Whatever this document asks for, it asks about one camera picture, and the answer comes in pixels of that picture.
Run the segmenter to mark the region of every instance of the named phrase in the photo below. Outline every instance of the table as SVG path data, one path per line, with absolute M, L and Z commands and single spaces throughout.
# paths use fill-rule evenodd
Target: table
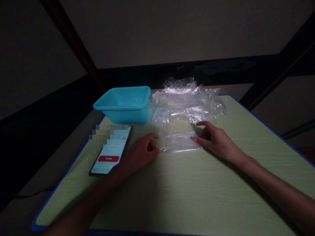
M 232 97 L 221 99 L 229 115 L 218 117 L 217 126 L 271 172 L 315 198 L 314 167 Z M 34 219 L 33 230 L 43 230 L 99 180 L 88 172 L 110 124 L 105 117 Z M 193 127 L 179 121 L 173 129 L 188 132 Z M 128 145 L 139 136 L 158 131 L 148 124 L 134 125 Z M 295 233 L 286 216 L 252 180 L 206 149 L 160 154 L 124 182 L 101 209 L 89 232 L 107 234 L 112 230 L 120 234 Z

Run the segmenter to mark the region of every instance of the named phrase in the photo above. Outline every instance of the phone screen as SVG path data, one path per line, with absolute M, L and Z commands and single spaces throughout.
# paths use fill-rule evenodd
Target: phone screen
M 90 174 L 108 174 L 109 171 L 119 163 L 129 138 L 130 125 L 116 125 L 111 130 L 110 139 L 100 151 Z

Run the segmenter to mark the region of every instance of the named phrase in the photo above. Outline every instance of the forearm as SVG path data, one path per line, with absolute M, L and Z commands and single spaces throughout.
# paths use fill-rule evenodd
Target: forearm
M 238 166 L 250 176 L 305 234 L 315 233 L 315 200 L 248 157 Z
M 126 179 L 113 171 L 84 198 L 57 219 L 43 235 L 85 235 L 93 219 L 113 191 Z

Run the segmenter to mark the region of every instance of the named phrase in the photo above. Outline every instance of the wall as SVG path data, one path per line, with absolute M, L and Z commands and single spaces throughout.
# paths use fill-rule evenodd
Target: wall
M 315 117 L 314 88 L 315 75 L 288 77 L 252 112 L 283 134 Z
M 86 74 L 38 0 L 1 1 L 0 120 Z
M 277 54 L 313 0 L 60 0 L 99 69 Z

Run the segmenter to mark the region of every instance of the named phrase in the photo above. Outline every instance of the clear plastic bag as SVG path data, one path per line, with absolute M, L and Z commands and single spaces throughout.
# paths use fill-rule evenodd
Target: clear plastic bag
M 218 97 L 219 88 L 205 89 L 197 86 L 193 77 L 164 83 L 163 92 L 152 95 L 155 105 L 151 124 L 168 128 L 174 119 L 188 120 L 190 123 L 209 120 L 216 124 L 217 115 L 227 115 L 226 106 Z
M 161 153 L 177 153 L 183 151 L 192 151 L 202 148 L 202 146 L 193 140 L 191 137 L 197 137 L 195 131 L 181 134 L 174 134 L 163 136 L 162 132 L 158 134 L 160 138 L 165 142 L 165 147 L 160 148 Z

